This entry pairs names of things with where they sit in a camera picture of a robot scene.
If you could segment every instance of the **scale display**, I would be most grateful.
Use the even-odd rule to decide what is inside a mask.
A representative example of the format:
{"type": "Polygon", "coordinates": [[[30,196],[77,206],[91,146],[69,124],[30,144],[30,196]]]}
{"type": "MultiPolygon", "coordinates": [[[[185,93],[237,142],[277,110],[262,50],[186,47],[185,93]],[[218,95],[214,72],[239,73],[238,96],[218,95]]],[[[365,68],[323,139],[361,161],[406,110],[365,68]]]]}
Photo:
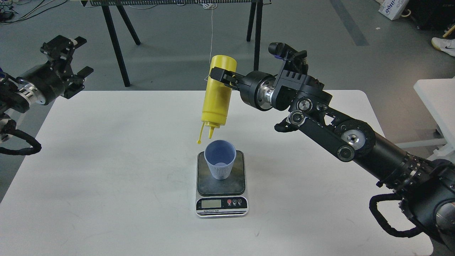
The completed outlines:
{"type": "Polygon", "coordinates": [[[204,159],[197,157],[196,213],[200,217],[235,217],[248,212],[243,153],[237,150],[229,177],[215,179],[204,159]]]}

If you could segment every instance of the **table leg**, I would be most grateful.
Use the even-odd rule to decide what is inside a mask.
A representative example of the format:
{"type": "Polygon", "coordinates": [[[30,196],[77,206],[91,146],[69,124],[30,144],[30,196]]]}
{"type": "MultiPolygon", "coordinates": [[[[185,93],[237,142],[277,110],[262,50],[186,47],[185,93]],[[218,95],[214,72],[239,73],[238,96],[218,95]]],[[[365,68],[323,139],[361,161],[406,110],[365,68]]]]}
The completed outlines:
{"type": "Polygon", "coordinates": [[[254,65],[253,70],[259,70],[259,52],[261,50],[261,28],[262,28],[262,7],[263,0],[258,2],[256,9],[256,34],[254,35],[254,65]]]}
{"type": "Polygon", "coordinates": [[[247,42],[251,41],[251,32],[253,31],[254,12],[256,11],[256,3],[251,3],[250,18],[248,19],[247,42]]]}
{"type": "Polygon", "coordinates": [[[121,55],[120,44],[118,43],[118,38],[115,32],[114,23],[112,22],[112,16],[111,12],[109,11],[109,6],[101,6],[101,8],[103,9],[104,19],[106,20],[107,30],[109,31],[109,36],[111,37],[112,47],[114,47],[114,52],[117,58],[118,66],[120,68],[123,83],[125,84],[125,87],[129,87],[130,79],[128,78],[128,73],[126,72],[123,56],[121,55]]]}
{"type": "Polygon", "coordinates": [[[139,37],[137,37],[136,31],[134,30],[133,25],[131,24],[130,19],[128,18],[128,15],[126,14],[125,8],[123,8],[122,5],[117,5],[117,9],[120,12],[120,16],[122,17],[123,21],[126,24],[126,27],[128,28],[131,36],[134,39],[134,42],[136,45],[140,45],[141,41],[139,40],[139,37]]]}

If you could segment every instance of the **concrete floor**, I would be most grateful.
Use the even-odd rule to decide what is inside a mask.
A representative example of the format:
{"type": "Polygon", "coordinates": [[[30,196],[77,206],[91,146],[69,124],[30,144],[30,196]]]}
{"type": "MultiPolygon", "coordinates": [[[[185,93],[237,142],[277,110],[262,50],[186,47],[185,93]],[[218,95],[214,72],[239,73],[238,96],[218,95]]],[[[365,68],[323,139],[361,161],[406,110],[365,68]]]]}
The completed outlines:
{"type": "MultiPolygon", "coordinates": [[[[32,0],[15,10],[22,16],[38,3],[32,0]]],[[[72,67],[75,71],[85,66],[95,69],[85,83],[86,90],[205,90],[213,18],[212,56],[232,56],[238,62],[238,73],[253,70],[254,40],[245,41],[249,4],[221,4],[213,12],[200,5],[125,9],[142,41],[140,46],[134,44],[117,10],[111,7],[131,87],[123,86],[101,8],[82,7],[76,1],[24,22],[0,25],[0,67],[19,76],[46,61],[39,51],[43,42],[57,35],[82,36],[88,42],[76,50],[72,67]]],[[[325,89],[355,89],[367,94],[387,139],[400,143],[434,138],[436,123],[413,85],[419,79],[452,78],[455,59],[431,46],[431,38],[441,37],[443,32],[417,30],[411,19],[390,21],[378,9],[374,0],[273,1],[263,9],[259,70],[276,74],[281,67],[267,51],[270,42],[307,50],[309,74],[323,82],[325,89]]],[[[169,102],[184,106],[184,99],[169,102]]],[[[50,107],[33,105],[26,114],[10,114],[19,121],[19,129],[35,136],[50,107]]],[[[135,109],[134,102],[125,107],[144,111],[135,109]]],[[[147,111],[153,118],[153,111],[159,110],[147,111]]],[[[25,145],[12,139],[2,146],[25,145]]],[[[433,149],[408,151],[426,158],[433,149]]],[[[0,199],[22,160],[20,156],[0,155],[0,199]]],[[[46,167],[37,166],[37,171],[41,168],[46,167]]],[[[435,244],[432,255],[448,253],[435,244]]]]}

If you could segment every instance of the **plastic cup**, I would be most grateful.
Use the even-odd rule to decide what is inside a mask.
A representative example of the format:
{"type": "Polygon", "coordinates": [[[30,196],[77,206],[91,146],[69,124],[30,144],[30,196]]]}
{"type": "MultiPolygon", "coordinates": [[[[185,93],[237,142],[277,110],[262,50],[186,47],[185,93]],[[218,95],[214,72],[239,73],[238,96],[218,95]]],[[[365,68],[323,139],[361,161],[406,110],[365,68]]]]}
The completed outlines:
{"type": "Polygon", "coordinates": [[[229,177],[236,156],[235,147],[225,140],[211,142],[204,151],[204,158],[210,173],[219,180],[229,177]]]}

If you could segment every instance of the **bottle nozzle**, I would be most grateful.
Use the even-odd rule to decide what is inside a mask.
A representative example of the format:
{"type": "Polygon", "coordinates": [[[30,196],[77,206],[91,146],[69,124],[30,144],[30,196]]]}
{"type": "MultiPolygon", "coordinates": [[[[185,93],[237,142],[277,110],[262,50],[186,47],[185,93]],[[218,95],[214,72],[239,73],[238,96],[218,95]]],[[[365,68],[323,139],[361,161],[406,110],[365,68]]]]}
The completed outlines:
{"type": "Polygon", "coordinates": [[[210,131],[208,132],[208,138],[212,138],[213,131],[215,130],[215,127],[211,126],[210,131]]]}

